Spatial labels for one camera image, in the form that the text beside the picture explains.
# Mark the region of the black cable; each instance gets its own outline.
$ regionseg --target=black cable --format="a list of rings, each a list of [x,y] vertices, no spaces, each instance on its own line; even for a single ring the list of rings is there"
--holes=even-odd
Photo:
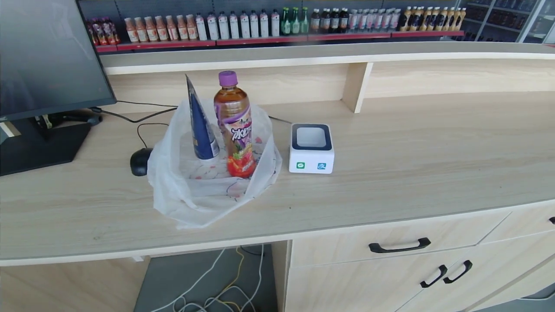
[[[168,127],[170,126],[170,125],[168,125],[168,124],[166,124],[166,123],[142,123],[142,124],[138,125],[138,126],[137,126],[137,135],[139,136],[139,139],[141,140],[141,142],[143,142],[144,148],[148,148],[148,146],[147,146],[147,144],[144,142],[143,137],[140,136],[139,128],[140,128],[140,126],[146,125],[146,124],[162,124],[162,125],[167,125]]]

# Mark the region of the iced tea bottle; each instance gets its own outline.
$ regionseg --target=iced tea bottle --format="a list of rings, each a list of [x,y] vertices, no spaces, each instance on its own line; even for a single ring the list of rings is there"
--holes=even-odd
[[[221,72],[218,78],[221,90],[214,97],[214,110],[228,152],[228,171],[234,177],[248,178],[256,167],[249,97],[237,87],[235,72]]]

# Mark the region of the computer mouse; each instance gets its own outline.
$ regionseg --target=computer mouse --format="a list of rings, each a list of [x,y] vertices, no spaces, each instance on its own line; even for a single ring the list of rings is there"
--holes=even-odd
[[[129,165],[131,166],[131,173],[133,173],[133,175],[142,177],[147,174],[148,158],[151,152],[152,148],[142,148],[131,155]]]

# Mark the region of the purple bottle cap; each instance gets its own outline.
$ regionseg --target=purple bottle cap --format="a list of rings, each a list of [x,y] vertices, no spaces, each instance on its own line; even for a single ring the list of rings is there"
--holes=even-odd
[[[237,84],[237,74],[234,71],[224,71],[218,74],[220,86],[229,87]]]

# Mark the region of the drawer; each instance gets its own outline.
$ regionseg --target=drawer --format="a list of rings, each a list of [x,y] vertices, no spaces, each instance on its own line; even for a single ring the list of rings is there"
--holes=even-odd
[[[515,206],[482,243],[491,243],[555,230],[555,200]]]
[[[364,225],[294,239],[291,267],[340,263],[476,245],[509,211]]]

